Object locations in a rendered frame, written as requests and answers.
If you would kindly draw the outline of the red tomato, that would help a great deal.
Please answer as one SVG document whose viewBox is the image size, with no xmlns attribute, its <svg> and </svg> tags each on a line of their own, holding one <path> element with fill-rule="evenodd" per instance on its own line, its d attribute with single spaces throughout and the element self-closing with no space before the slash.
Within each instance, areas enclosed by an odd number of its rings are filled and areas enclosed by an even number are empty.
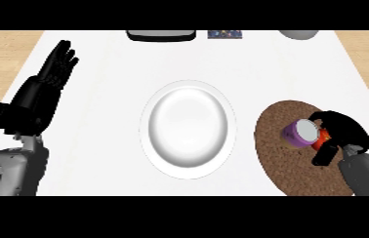
<svg viewBox="0 0 369 238">
<path fill-rule="evenodd" d="M 323 143 L 331 139 L 331 135 L 326 129 L 319 130 L 319 138 L 316 142 L 312 144 L 312 148 L 319 151 Z"/>
</svg>

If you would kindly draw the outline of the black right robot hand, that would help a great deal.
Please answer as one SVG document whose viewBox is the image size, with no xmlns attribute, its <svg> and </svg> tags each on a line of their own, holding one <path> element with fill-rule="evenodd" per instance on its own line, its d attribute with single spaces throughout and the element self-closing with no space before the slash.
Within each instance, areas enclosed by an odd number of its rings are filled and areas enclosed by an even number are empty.
<svg viewBox="0 0 369 238">
<path fill-rule="evenodd" d="M 331 139 L 323 142 L 312 163 L 315 166 L 328 166 L 338 150 L 348 145 L 360 147 L 359 154 L 369 150 L 369 134 L 360 124 L 335 111 L 316 111 L 309 120 L 315 122 L 317 119 L 322 120 L 320 127 L 328 130 Z"/>
</svg>

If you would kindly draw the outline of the brown round placemat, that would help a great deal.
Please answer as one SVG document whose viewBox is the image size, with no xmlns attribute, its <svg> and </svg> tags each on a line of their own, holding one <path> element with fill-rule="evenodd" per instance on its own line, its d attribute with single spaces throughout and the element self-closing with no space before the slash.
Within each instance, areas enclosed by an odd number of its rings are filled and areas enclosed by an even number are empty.
<svg viewBox="0 0 369 238">
<path fill-rule="evenodd" d="M 312 147 L 289 149 L 281 140 L 282 128 L 297 119 L 307 119 L 319 108 L 297 100 L 273 103 L 263 111 L 254 132 L 258 159 L 269 178 L 286 195 L 353 194 L 338 169 L 343 153 L 338 152 L 328 167 L 315 166 Z"/>
</svg>

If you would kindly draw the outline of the purple can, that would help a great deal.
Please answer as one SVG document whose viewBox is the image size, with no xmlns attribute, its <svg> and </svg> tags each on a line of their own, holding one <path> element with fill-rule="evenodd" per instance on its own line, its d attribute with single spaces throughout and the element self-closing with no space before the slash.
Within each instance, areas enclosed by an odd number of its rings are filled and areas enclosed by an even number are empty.
<svg viewBox="0 0 369 238">
<path fill-rule="evenodd" d="M 319 128 L 309 119 L 297 119 L 281 131 L 281 140 L 288 148 L 310 146 L 319 139 Z"/>
</svg>

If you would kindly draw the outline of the dark blue patterned box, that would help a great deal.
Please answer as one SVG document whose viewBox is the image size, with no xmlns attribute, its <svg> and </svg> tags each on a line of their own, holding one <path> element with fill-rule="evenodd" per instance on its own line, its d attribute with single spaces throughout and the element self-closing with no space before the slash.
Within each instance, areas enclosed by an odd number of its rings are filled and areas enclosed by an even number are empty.
<svg viewBox="0 0 369 238">
<path fill-rule="evenodd" d="M 242 31 L 241 30 L 210 30 L 208 38 L 210 39 L 241 39 Z"/>
</svg>

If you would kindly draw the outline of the white oval plate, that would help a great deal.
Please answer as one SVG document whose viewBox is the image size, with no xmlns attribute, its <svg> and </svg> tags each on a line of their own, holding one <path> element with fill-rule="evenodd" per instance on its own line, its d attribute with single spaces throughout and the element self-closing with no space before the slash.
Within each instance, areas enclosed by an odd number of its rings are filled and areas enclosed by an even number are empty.
<svg viewBox="0 0 369 238">
<path fill-rule="evenodd" d="M 157 169 L 199 179 L 226 162 L 236 141 L 235 112 L 220 90 L 182 80 L 152 95 L 140 119 L 140 143 Z"/>
</svg>

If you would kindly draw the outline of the grey rounded object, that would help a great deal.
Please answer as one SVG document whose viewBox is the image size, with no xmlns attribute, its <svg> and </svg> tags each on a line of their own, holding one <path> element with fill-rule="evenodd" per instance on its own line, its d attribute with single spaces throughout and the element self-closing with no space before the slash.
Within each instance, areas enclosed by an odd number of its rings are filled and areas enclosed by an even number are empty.
<svg viewBox="0 0 369 238">
<path fill-rule="evenodd" d="M 309 40 L 316 36 L 317 30 L 282 30 L 281 34 L 294 40 Z"/>
</svg>

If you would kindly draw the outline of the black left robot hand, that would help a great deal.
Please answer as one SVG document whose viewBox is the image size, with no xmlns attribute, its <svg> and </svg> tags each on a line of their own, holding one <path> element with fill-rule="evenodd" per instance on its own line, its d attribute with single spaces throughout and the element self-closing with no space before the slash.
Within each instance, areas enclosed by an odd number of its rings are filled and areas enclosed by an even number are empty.
<svg viewBox="0 0 369 238">
<path fill-rule="evenodd" d="M 0 102 L 0 130 L 6 135 L 39 136 L 49 127 L 78 61 L 71 42 L 61 40 L 39 73 L 25 81 L 12 101 Z"/>
</svg>

